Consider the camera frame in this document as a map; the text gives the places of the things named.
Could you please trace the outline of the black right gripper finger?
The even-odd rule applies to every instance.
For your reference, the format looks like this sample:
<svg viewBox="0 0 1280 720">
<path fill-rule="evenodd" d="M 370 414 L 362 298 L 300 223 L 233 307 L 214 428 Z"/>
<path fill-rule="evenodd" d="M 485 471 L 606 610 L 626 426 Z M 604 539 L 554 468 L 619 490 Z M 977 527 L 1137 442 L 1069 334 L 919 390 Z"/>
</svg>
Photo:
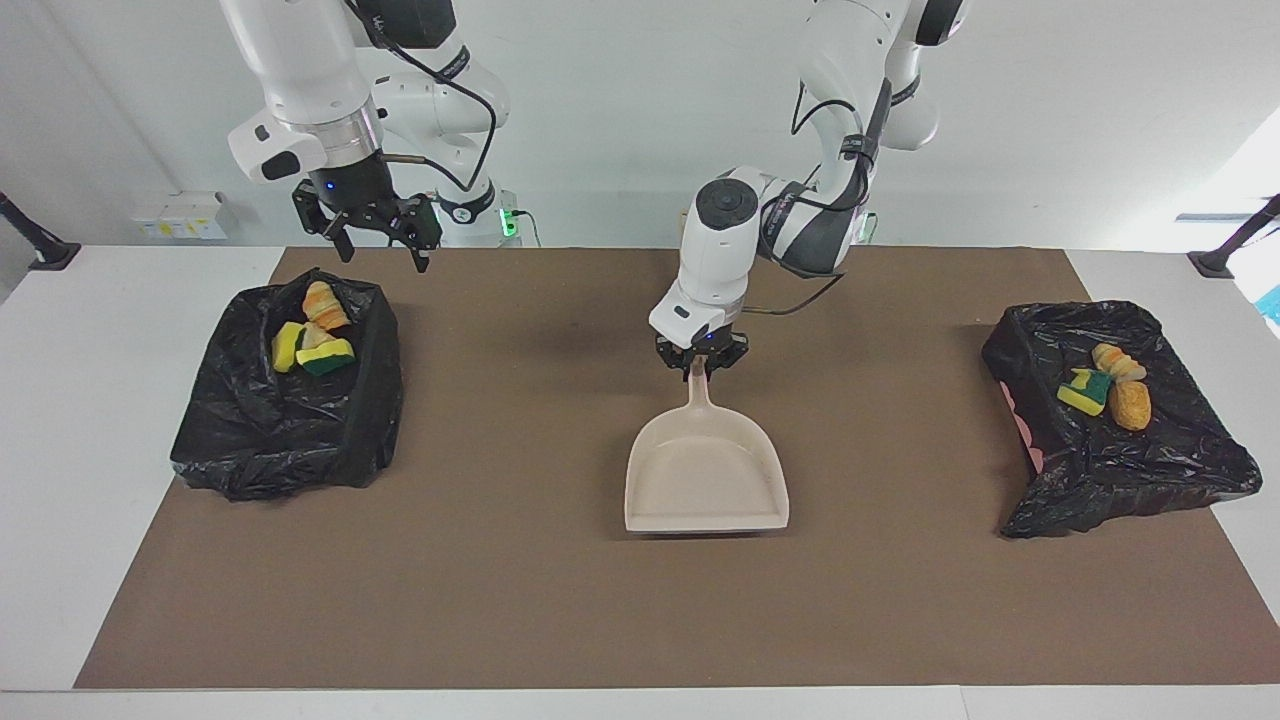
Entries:
<svg viewBox="0 0 1280 720">
<path fill-rule="evenodd" d="M 326 215 L 311 181 L 301 181 L 291 197 L 303 232 L 324 238 L 343 263 L 349 263 L 355 256 L 355 246 L 346 229 L 349 215 L 346 211 L 339 211 L 334 217 Z"/>
<path fill-rule="evenodd" d="M 442 243 L 443 231 L 433 200 L 430 195 L 415 193 L 380 202 L 383 234 L 390 243 L 403 245 L 410 251 L 419 274 L 428 272 L 431 255 Z"/>
</svg>

